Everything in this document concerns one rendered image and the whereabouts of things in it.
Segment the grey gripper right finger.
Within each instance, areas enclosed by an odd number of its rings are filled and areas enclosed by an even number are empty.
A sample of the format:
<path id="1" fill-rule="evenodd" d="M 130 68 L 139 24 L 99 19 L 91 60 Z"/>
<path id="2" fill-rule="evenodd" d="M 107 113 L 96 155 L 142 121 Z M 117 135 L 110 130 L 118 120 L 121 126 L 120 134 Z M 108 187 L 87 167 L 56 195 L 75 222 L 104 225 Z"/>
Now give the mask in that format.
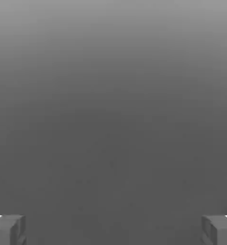
<path id="1" fill-rule="evenodd" d="M 203 215 L 201 226 L 202 245 L 227 245 L 227 215 Z"/>

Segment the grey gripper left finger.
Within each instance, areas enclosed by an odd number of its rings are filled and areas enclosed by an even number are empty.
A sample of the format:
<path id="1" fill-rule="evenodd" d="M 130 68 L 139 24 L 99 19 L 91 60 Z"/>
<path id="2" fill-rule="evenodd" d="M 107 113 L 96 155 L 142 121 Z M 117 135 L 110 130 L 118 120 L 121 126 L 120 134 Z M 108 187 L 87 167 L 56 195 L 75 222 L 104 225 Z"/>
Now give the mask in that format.
<path id="1" fill-rule="evenodd" d="M 0 245 L 27 245 L 26 216 L 0 215 Z"/>

